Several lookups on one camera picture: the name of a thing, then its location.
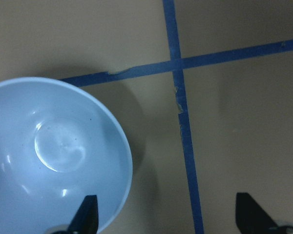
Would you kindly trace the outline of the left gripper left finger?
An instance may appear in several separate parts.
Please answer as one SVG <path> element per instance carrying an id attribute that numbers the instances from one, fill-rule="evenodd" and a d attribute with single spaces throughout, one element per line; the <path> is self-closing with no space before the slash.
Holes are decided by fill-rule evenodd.
<path id="1" fill-rule="evenodd" d="M 96 234 L 99 226 L 96 195 L 87 195 L 67 228 L 69 234 Z"/>

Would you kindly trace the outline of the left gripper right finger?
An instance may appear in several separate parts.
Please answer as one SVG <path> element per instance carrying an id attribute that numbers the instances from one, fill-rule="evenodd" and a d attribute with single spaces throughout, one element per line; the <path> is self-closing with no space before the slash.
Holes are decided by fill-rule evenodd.
<path id="1" fill-rule="evenodd" d="M 276 234 L 278 225 L 249 193 L 237 193 L 235 223 L 241 234 Z"/>

